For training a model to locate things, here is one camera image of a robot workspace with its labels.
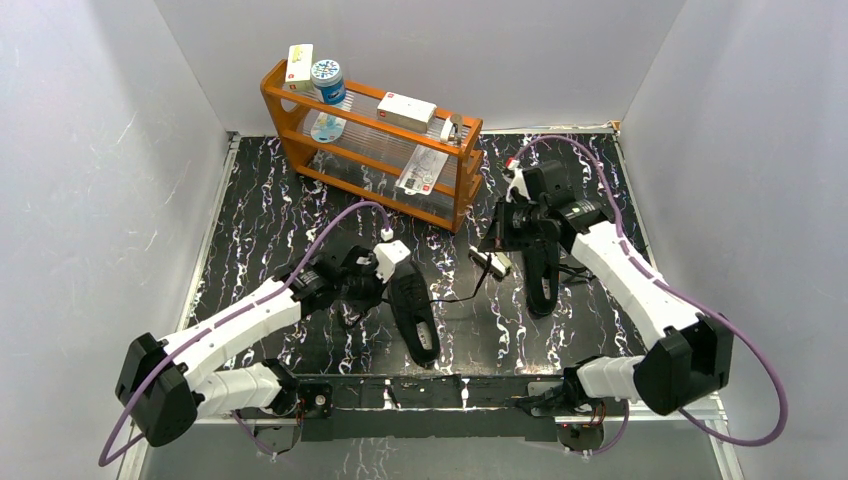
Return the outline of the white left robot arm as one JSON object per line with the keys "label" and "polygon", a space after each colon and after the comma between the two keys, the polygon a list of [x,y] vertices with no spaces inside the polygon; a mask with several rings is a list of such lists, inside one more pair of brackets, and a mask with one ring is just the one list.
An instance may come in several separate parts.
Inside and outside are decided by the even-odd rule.
{"label": "white left robot arm", "polygon": [[363,312],[408,260],[401,241],[345,255],[321,253],[285,266],[254,292],[193,327],[162,339],[131,342],[116,386],[125,414],[153,447],[167,445],[199,419],[243,409],[286,416],[302,403],[298,379],[275,359],[233,370],[221,367],[266,336],[346,302]]}

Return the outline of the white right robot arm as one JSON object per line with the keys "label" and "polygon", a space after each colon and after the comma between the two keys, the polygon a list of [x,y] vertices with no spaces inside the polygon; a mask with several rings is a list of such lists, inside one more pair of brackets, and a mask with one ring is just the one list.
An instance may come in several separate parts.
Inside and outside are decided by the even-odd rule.
{"label": "white right robot arm", "polygon": [[725,387],[733,335],[717,318],[663,290],[660,274],[642,258],[599,203],[577,199],[557,161],[523,169],[506,164],[507,193],[495,204],[480,252],[518,252],[526,303],[536,317],[558,303],[560,255],[568,254],[598,279],[639,332],[640,356],[593,356],[565,368],[561,385],[531,396],[528,410],[546,401],[577,414],[607,398],[642,401],[668,415]]}

